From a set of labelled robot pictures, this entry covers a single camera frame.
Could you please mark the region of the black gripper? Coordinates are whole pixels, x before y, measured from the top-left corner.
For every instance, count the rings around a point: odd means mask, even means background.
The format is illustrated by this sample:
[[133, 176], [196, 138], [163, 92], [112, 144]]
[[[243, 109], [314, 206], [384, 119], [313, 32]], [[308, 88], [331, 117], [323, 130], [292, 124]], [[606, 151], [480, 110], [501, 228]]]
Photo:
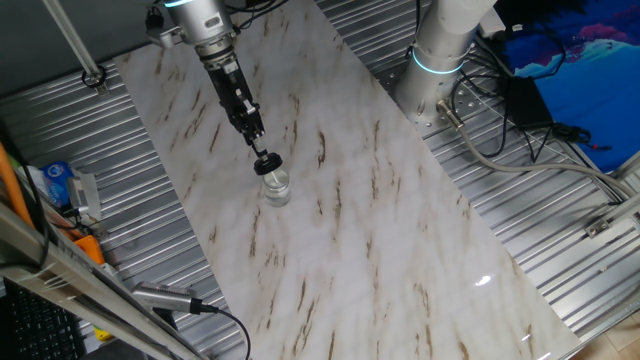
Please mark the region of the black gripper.
[[235, 52], [226, 49], [203, 56], [202, 63], [230, 123], [244, 136], [256, 157], [265, 159], [269, 151], [264, 140], [260, 106], [253, 101]]

